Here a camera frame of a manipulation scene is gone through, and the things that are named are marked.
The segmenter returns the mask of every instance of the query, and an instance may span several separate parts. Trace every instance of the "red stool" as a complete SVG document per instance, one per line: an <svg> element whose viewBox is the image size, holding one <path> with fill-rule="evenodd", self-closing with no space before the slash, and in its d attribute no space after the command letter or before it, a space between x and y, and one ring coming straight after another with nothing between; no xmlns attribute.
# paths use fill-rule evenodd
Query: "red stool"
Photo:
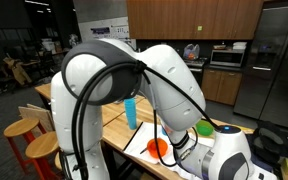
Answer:
<svg viewBox="0 0 288 180"><path fill-rule="evenodd" d="M28 160L23 160L21 153L19 152L13 137L16 136L20 136L23 135L24 139L26 140L26 142L28 144L30 144L35 137L33 136L31 130L34 129L36 126L39 127L39 129L41 130L41 132L43 134L46 133L45 129L43 128L43 126L41 125L40 121L38 119L22 119L19 121L16 121L15 123L9 125L5 130L4 130L4 136L7 138L8 142L10 143L15 156L18 160L18 162L20 163L23 171L25 173L27 173L27 169L26 169L26 164L31 163L32 159L28 159Z"/></svg>
<svg viewBox="0 0 288 180"><path fill-rule="evenodd" d="M25 154L34 160L34 165L41 179L59 179L51 170L46 157L58 152L59 146L56 133L48 132L36 138L26 148Z"/></svg>

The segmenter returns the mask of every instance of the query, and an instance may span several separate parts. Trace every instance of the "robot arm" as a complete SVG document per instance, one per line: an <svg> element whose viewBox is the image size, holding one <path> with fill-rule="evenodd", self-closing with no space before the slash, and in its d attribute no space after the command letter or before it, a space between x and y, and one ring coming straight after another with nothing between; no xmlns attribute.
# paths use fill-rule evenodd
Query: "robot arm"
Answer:
<svg viewBox="0 0 288 180"><path fill-rule="evenodd" d="M166 78L178 89L161 78ZM74 146L84 152L82 159L87 166L82 163L80 167L84 172L82 177L87 174L90 179L109 178L98 143L102 137L100 106L135 96L139 90L156 110L162 125L171 129L168 136L180 167L202 179L258 177L258 168L250 161L245 135L237 128L216 127L216 141L212 148L200 144L194 147L196 143L188 138L187 129L202 117L194 104L204 110L205 100L193 75L171 47L159 45L136 53L127 44L113 39L92 41L73 48L64 59L62 73L52 79L52 113L59 145L66 154L74 153ZM74 129L71 117L79 117L79 121L84 119L80 129ZM76 135L82 130L83 140L72 143L71 134ZM75 161L72 156L68 171L72 171ZM76 171L72 175L81 177Z"/></svg>

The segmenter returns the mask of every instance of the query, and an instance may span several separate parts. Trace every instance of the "stainless steel refrigerator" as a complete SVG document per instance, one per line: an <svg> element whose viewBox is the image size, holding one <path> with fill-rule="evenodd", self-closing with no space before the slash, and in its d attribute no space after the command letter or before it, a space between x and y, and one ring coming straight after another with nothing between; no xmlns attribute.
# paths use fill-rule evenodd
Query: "stainless steel refrigerator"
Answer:
<svg viewBox="0 0 288 180"><path fill-rule="evenodd" d="M288 127L288 5L284 3L262 11L234 112Z"/></svg>

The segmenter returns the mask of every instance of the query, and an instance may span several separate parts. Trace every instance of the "blue cup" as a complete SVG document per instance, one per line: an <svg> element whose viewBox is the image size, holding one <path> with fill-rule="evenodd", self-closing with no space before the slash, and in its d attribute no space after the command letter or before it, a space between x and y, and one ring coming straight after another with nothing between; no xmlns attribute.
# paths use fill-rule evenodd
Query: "blue cup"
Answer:
<svg viewBox="0 0 288 180"><path fill-rule="evenodd" d="M162 134L165 136L167 135L163 127L162 127Z"/></svg>
<svg viewBox="0 0 288 180"><path fill-rule="evenodd" d="M124 99L125 113L127 117L128 127L136 129L136 103L134 98Z"/></svg>

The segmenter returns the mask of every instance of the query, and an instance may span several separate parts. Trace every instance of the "black cable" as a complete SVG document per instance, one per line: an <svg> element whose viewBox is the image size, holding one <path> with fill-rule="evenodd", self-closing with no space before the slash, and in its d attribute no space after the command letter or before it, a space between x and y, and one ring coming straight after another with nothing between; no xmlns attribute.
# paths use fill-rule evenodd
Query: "black cable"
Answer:
<svg viewBox="0 0 288 180"><path fill-rule="evenodd" d="M152 74L156 75L157 77L161 78L165 82L167 82L169 85L171 85L174 89L176 89L178 92L180 92L186 99L188 99L199 111L200 113L205 117L205 119L216 129L220 130L219 127L208 117L208 115L203 111L203 109L190 97L188 96L181 88L176 86L172 81L168 80L164 76L162 76L160 73L156 72L155 70L146 67L146 70L151 72Z"/></svg>
<svg viewBox="0 0 288 180"><path fill-rule="evenodd" d="M176 166L177 163L176 163L176 160L175 160L175 163L173 164L166 164L163 159L162 159L162 156L161 156L161 153L160 153L160 149L158 147L158 143L157 143L157 118L156 118L156 109L153 110L154 112L154 142L155 142L155 146L156 146L156 151L157 151L157 155L158 155L158 158L160 159L161 163L166 166L166 167L173 167L173 166Z"/></svg>
<svg viewBox="0 0 288 180"><path fill-rule="evenodd" d="M142 74L143 74L143 76L144 76L147 84L151 84L151 81L150 81L150 79L148 78L147 74L146 74L145 72L143 72Z"/></svg>
<svg viewBox="0 0 288 180"><path fill-rule="evenodd" d="M59 151L59 159L60 159L62 171L64 173L64 178L66 180L73 180L72 175L71 175L71 171L69 169L66 154L63 151Z"/></svg>
<svg viewBox="0 0 288 180"><path fill-rule="evenodd" d="M83 87L79 97L77 98L77 102L73 111L73 117L72 117L72 144L73 144L73 149L74 149L74 153L76 156L76 160L78 165L76 165L74 167L74 170L80 169L80 173L83 179L85 179L85 177L88 177L88 172L87 172L87 168L86 168L86 163L85 163L85 155L84 155L84 147L83 147L83 119L84 119L84 114L85 114L85 109L86 109L86 104L88 101L89 96L86 96L86 93L89 91L91 94L91 91L96 87L97 83L100 82L102 80L102 78L104 78L107 74L109 74L110 72L112 72L113 70L119 69L119 68L123 68L126 66L129 67L134 67L134 63L135 62L124 62L124 63L120 63L117 64L115 66L109 66L109 67L105 67L103 69L101 69L100 71L98 71L87 83L86 85ZM77 124L77 117L78 117L78 112L80 110L80 106L82 104L82 101L84 102L84 108L81 109L80 112L80 121L79 123L79 147L77 144L77 138L76 138L76 124Z"/></svg>
<svg viewBox="0 0 288 180"><path fill-rule="evenodd" d="M86 107L87 107L87 102L88 102L88 98L90 97L91 93L93 92L93 90L95 89L95 87L98 85L98 83L100 81L102 81L103 78L105 78L109 73L118 70L118 69L122 69L122 68L133 68L134 64L120 64L117 66L112 66L112 67L108 67L107 69L105 69L105 71L103 71L101 74L99 74L99 76L94 80L94 82L87 88L87 92L84 96L83 99L83 103L81 106L81 110L80 110L80 117L79 117L79 126L78 126L78 139L79 139L79 149L80 149L80 154L81 154L81 158L85 159L84 156L84 143L83 143L83 122L84 122L84 115L85 115L85 111L86 111Z"/></svg>

